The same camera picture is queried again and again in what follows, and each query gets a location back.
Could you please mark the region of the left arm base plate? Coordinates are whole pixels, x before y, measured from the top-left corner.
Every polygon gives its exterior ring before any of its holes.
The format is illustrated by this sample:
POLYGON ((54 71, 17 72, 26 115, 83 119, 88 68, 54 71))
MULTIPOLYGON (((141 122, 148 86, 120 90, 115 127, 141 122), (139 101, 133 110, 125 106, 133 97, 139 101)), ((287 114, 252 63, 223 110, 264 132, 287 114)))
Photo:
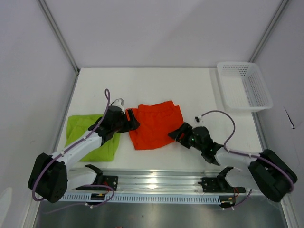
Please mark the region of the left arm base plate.
POLYGON ((94 185, 107 185, 110 186, 114 191, 117 190, 118 176, 113 175, 101 175, 96 177, 94 185))

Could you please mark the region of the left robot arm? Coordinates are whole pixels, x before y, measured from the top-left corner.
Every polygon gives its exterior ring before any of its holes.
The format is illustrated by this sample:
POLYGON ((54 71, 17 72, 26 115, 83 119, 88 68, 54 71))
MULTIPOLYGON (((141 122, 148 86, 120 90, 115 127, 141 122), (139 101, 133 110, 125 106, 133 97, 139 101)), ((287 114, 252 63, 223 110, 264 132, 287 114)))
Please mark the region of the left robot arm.
POLYGON ((104 146, 115 133, 136 130, 140 126, 131 109, 111 105, 106 113, 88 127, 83 135, 63 151, 53 154, 41 153, 35 160, 28 188, 35 201, 59 201, 67 190, 98 190, 103 185, 103 171, 96 166, 86 165, 74 170, 72 167, 95 149, 104 146))

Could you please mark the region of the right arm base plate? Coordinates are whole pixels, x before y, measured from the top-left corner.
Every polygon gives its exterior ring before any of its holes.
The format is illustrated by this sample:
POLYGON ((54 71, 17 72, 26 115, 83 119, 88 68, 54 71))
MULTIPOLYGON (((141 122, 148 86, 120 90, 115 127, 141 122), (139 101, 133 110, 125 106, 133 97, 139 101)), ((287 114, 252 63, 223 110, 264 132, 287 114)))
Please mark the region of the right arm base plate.
POLYGON ((197 182, 204 193, 245 193, 243 187, 231 187, 225 179, 217 177, 203 177, 197 182))

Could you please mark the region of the orange shorts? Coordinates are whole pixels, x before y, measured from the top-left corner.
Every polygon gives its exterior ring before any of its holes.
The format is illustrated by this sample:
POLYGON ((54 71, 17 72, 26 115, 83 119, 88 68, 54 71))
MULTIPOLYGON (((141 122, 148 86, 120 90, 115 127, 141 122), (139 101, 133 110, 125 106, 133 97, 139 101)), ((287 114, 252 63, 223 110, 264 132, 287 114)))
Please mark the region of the orange shorts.
POLYGON ((174 142, 168 136, 183 123, 181 109, 172 100, 130 109, 140 126, 129 132, 135 150, 155 150, 174 142))

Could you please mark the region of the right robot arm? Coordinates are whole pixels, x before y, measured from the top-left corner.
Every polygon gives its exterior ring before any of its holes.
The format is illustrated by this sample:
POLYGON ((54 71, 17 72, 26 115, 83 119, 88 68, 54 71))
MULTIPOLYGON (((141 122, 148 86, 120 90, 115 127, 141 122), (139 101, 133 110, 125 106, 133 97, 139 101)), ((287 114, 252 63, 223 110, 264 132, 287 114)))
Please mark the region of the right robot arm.
POLYGON ((213 178, 203 177, 198 182, 206 193, 244 193, 246 189, 258 190, 269 200, 280 202, 294 189, 297 175, 272 151, 249 155, 228 152, 214 142, 206 127, 193 128, 188 123, 168 134, 186 148, 195 148, 209 164, 223 167, 213 178))

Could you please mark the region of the lime green shorts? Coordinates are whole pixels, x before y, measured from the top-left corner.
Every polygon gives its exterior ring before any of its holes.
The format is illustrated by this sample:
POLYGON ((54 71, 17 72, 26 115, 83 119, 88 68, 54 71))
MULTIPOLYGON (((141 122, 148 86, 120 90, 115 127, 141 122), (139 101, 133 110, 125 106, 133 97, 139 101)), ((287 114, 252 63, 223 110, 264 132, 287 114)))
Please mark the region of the lime green shorts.
MULTIPOLYGON (((84 139, 91 131, 88 128, 93 125, 102 114, 72 115, 68 117, 66 125, 66 144, 68 148, 76 142, 84 139)), ((75 155, 81 162, 112 162, 118 149, 120 134, 115 133, 113 138, 102 143, 102 138, 93 133, 71 150, 68 155, 75 155)))

